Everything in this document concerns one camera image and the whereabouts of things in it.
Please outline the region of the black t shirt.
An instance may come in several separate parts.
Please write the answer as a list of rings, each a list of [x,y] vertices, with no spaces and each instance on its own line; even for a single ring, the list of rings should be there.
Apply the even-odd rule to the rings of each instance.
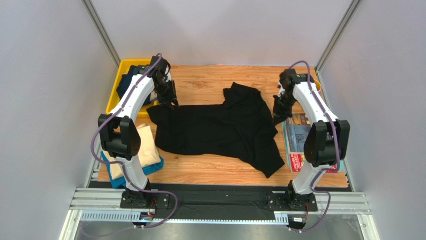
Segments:
[[[261,92],[233,83],[215,105],[153,106],[155,144],[165,152],[237,158],[270,178],[285,165],[275,137],[278,131]]]

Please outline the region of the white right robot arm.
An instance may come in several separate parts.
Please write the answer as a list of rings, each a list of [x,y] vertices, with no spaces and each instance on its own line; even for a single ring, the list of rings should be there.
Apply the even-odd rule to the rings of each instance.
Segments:
[[[340,120],[326,106],[310,73],[300,74],[293,68],[279,75],[279,92],[273,106],[274,124],[280,124],[293,116],[293,106],[299,103],[310,122],[310,131],[304,144],[306,163],[289,188],[296,195],[314,193],[321,177],[339,169],[341,160],[346,157],[351,126]]]

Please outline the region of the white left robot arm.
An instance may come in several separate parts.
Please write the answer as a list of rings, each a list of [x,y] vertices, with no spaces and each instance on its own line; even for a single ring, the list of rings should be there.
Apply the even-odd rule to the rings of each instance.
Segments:
[[[179,107],[175,82],[171,79],[171,65],[161,53],[153,56],[148,65],[140,65],[130,73],[132,81],[118,105],[110,114],[98,118],[101,147],[113,157],[113,162],[97,158],[105,165],[119,165],[126,189],[131,193],[153,194],[151,184],[139,161],[142,140],[135,122],[146,99],[155,92],[161,106],[172,110]]]

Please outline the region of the dark blue book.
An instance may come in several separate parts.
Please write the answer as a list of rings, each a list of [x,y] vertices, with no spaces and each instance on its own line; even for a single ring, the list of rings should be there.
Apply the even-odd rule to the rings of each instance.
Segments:
[[[304,153],[311,124],[305,113],[295,113],[283,123],[285,143],[291,153]]]

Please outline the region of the yellow rimmed mug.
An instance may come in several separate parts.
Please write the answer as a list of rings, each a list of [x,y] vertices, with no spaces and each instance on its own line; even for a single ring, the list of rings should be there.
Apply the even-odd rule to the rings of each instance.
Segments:
[[[322,85],[318,80],[314,80],[317,91],[320,93],[322,90]]]

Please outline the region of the navy blue folded shirt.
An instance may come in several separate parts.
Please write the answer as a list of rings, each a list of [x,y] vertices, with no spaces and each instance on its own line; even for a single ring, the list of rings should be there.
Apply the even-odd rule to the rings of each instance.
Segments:
[[[133,80],[133,76],[139,75],[141,71],[143,72],[142,68],[142,65],[131,65],[127,72],[120,75],[121,78],[119,78],[118,86],[116,88],[116,92],[120,100],[124,97],[125,93],[129,89]]]

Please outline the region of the red illustrated book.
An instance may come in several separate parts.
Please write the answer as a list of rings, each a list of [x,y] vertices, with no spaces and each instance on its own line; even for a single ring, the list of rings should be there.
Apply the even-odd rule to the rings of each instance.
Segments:
[[[287,162],[290,172],[292,174],[298,174],[307,161],[303,153],[289,153],[287,155]]]

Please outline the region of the yellow plastic bin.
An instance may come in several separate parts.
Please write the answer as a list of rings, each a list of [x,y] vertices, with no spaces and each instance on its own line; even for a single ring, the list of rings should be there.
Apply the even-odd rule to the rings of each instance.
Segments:
[[[120,97],[117,93],[117,88],[119,86],[119,84],[122,81],[122,75],[127,74],[130,70],[131,66],[139,66],[139,65],[149,65],[151,62],[151,59],[124,59],[121,61],[119,67],[118,67],[118,71],[115,77],[115,81],[111,90],[111,94],[108,100],[108,104],[106,107],[106,114],[109,115],[111,113],[111,111],[119,104],[120,102]],[[154,102],[152,102],[151,104],[148,105],[144,105],[139,113],[138,113],[138,118],[141,119],[149,119],[149,114],[147,112],[147,109],[154,107],[154,106],[158,106],[159,105],[159,101],[155,100]]]

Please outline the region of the cream folded shirt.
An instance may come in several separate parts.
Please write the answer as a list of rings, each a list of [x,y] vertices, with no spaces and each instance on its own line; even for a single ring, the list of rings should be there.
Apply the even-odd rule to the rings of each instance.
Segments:
[[[138,134],[141,138],[141,147],[138,152],[139,162],[142,168],[154,165],[161,162],[160,154],[155,145],[154,136],[152,133],[151,126],[143,123],[137,128]],[[111,175],[113,179],[121,177],[124,175],[121,170],[118,170],[118,167],[111,166]]]

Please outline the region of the teal folded shirt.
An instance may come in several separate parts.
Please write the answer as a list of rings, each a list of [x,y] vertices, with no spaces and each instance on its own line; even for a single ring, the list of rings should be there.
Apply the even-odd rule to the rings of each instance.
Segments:
[[[153,174],[155,172],[160,171],[165,164],[165,160],[160,157],[160,162],[153,164],[153,165],[149,165],[143,168],[143,172],[145,175],[150,175]],[[112,172],[111,172],[111,167],[118,167],[118,170],[121,170],[121,168],[117,165],[117,164],[112,164],[112,165],[106,165],[106,171],[108,174],[108,177],[110,179],[110,183],[113,189],[122,189],[124,187],[126,187],[126,180],[125,177],[123,176],[123,174],[121,175],[121,177],[117,177],[113,179],[112,176]]]

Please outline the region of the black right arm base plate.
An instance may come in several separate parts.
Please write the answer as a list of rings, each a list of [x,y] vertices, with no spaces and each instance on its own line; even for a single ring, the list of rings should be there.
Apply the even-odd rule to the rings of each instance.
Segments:
[[[266,195],[268,209],[274,212],[317,212],[316,196],[297,193],[268,193]]]

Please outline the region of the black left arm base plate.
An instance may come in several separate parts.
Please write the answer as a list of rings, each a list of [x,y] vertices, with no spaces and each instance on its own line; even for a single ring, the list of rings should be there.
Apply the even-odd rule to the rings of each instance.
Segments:
[[[170,206],[169,193],[143,193],[126,189],[121,195],[122,209],[160,209],[166,210]]]

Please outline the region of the left aluminium corner post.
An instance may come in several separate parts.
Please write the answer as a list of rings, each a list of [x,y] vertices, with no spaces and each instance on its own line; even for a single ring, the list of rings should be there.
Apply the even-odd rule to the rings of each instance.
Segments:
[[[119,54],[109,36],[107,33],[107,30],[102,23],[102,20],[95,8],[95,5],[92,0],[81,0],[84,8],[86,9],[94,27],[96,28],[96,31],[98,32],[102,42],[104,43],[111,59],[113,60],[115,66],[119,68],[121,63],[121,58],[119,57]]]

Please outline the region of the aluminium corner post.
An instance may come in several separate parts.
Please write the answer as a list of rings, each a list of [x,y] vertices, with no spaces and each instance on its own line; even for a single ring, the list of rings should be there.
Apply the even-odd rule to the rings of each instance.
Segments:
[[[332,55],[335,47],[337,46],[339,40],[345,33],[347,27],[351,23],[353,17],[356,15],[360,5],[363,3],[363,0],[352,0],[348,6],[345,14],[343,15],[340,23],[338,24],[336,30],[334,31],[327,47],[325,48],[323,54],[321,55],[318,64],[315,66],[315,71],[319,74],[325,67],[327,61]]]
[[[94,27],[96,28],[96,31],[98,32],[102,42],[104,43],[111,59],[113,60],[115,66],[119,68],[121,63],[121,58],[119,57],[119,54],[109,36],[107,33],[107,30],[102,23],[102,20],[95,8],[95,5],[92,0],[81,0],[84,8],[86,9]]]

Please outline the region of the right aluminium corner post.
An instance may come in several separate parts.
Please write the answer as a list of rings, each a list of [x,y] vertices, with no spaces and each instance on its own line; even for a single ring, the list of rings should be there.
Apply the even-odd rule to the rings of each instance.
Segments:
[[[335,47],[337,46],[339,40],[345,33],[347,27],[351,23],[353,17],[356,15],[360,5],[363,3],[363,0],[352,0],[348,6],[345,14],[343,15],[340,23],[338,24],[336,30],[334,31],[327,47],[325,48],[323,54],[321,55],[318,64],[315,66],[315,71],[319,74],[325,67],[327,61],[332,55]]]

